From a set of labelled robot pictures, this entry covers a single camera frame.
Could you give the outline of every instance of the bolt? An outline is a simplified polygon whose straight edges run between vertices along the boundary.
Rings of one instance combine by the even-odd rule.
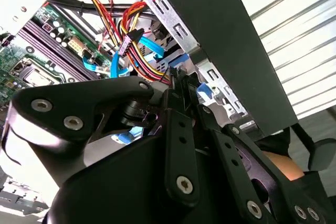
[[[208,107],[206,107],[206,106],[203,107],[203,110],[204,110],[206,113],[208,113],[208,114],[211,113],[211,110],[210,110]]]
[[[239,129],[237,129],[236,127],[232,127],[232,131],[236,134],[239,134]]]
[[[248,211],[257,219],[261,219],[263,216],[263,213],[261,212],[260,207],[252,200],[249,200],[247,202],[247,209]]]
[[[310,216],[313,217],[313,219],[315,219],[317,221],[320,220],[320,217],[317,215],[317,213],[313,209],[308,207],[307,210],[308,210],[308,213],[310,214]]]
[[[68,129],[77,131],[80,130],[81,128],[83,128],[83,121],[76,117],[76,116],[67,116],[66,118],[64,118],[64,126]]]
[[[148,86],[143,82],[140,82],[139,86],[142,87],[143,89],[148,89]]]
[[[295,212],[300,216],[302,219],[306,220],[307,215],[306,213],[302,210],[301,207],[299,206],[294,206]]]
[[[38,112],[48,112],[53,107],[53,105],[45,99],[36,99],[32,101],[30,105],[33,110],[36,110]]]
[[[176,180],[176,184],[184,194],[191,194],[193,191],[193,184],[187,177],[179,176]]]

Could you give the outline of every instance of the black cable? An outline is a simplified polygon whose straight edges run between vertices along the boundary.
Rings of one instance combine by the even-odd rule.
[[[79,0],[50,0],[53,2],[58,2],[61,4],[67,4],[70,6],[80,6],[81,1]],[[132,4],[114,4],[113,6],[116,8],[122,8],[122,9],[127,9],[130,8]],[[111,4],[103,4],[103,6],[105,6],[106,9],[110,9]],[[88,4],[88,3],[84,3],[84,8],[94,8],[94,4]]]
[[[159,80],[159,82],[162,82],[162,80],[163,80],[163,78],[165,77],[165,75],[167,74],[168,70],[169,70],[169,66],[167,66],[167,69],[166,69],[166,71],[164,72],[164,74],[163,74],[163,76],[161,77],[161,79]]]
[[[69,5],[65,5],[65,4],[60,4],[60,3],[57,3],[57,2],[54,2],[54,1],[50,1],[50,3],[58,6],[58,7],[61,7],[61,8],[64,8],[64,9],[68,9],[68,10],[73,10],[75,12],[82,12],[82,13],[89,13],[89,14],[94,14],[94,15],[99,15],[97,9],[87,9],[87,8],[81,8],[80,6],[69,6]],[[124,13],[125,9],[118,9],[118,8],[113,8],[112,9],[112,18],[120,18],[122,17],[123,13]],[[139,10],[135,13],[133,13],[131,16],[135,15],[136,13],[138,12],[142,12],[143,10]],[[158,20],[158,18],[154,15],[154,14],[149,14],[149,13],[144,13],[142,12],[139,16],[140,18],[146,18],[146,19],[150,19],[150,20]]]
[[[49,0],[49,2],[59,7],[74,10],[76,12],[82,11],[83,13],[98,15],[98,12],[94,4],[83,3],[82,1],[79,0]],[[110,4],[104,4],[104,6],[108,12],[111,11]],[[131,4],[114,4],[112,8],[112,17],[120,17],[123,14],[123,12],[130,6]],[[140,15],[141,18],[157,20],[157,17],[155,15],[151,13],[144,13],[144,11],[150,12],[150,9],[147,6],[144,9],[142,9],[141,10],[142,13]]]

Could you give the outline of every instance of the small electronic component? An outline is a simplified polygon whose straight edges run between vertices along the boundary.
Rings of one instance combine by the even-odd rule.
[[[70,38],[65,38],[65,39],[63,39],[63,41],[61,42],[61,45],[62,45],[63,47],[67,47],[69,41],[70,41]]]
[[[13,88],[15,85],[12,83],[12,82],[10,82],[10,81],[8,81],[8,82],[6,82],[6,87],[8,87],[8,88]]]
[[[69,41],[68,46],[72,48],[78,55],[86,48],[82,41],[80,41],[76,36],[73,36]]]
[[[1,41],[1,46],[2,47],[7,47],[13,39],[14,39],[14,35],[9,35],[7,38],[5,38]]]
[[[47,20],[47,22],[45,22],[43,25],[42,25],[42,29],[46,32],[51,32],[53,30],[53,22],[49,19]]]
[[[167,29],[160,21],[156,21],[151,26],[151,31],[156,39],[164,39],[168,35]]]
[[[62,24],[62,20],[60,18],[56,18],[52,24],[55,27],[59,27]]]
[[[61,80],[57,76],[44,69],[44,67],[36,61],[29,58],[23,58],[20,60],[9,72],[9,74],[18,77],[21,81],[31,87],[61,83]]]
[[[61,25],[60,27],[57,28],[57,30],[60,34],[63,34],[65,33],[66,27],[64,25]]]
[[[56,37],[56,41],[58,42],[58,43],[61,43],[62,41],[63,41],[63,39],[64,39],[64,34],[59,34],[59,35],[57,35],[57,37]]]
[[[52,26],[50,26],[49,24],[47,24],[47,23],[45,23],[43,26],[42,26],[42,29],[44,30],[44,31],[46,31],[46,32],[51,32],[53,29],[52,29],[53,27]]]
[[[57,30],[57,28],[55,28],[54,30],[52,30],[52,31],[50,32],[50,36],[51,36],[52,38],[56,38],[57,35],[58,35],[58,30]]]

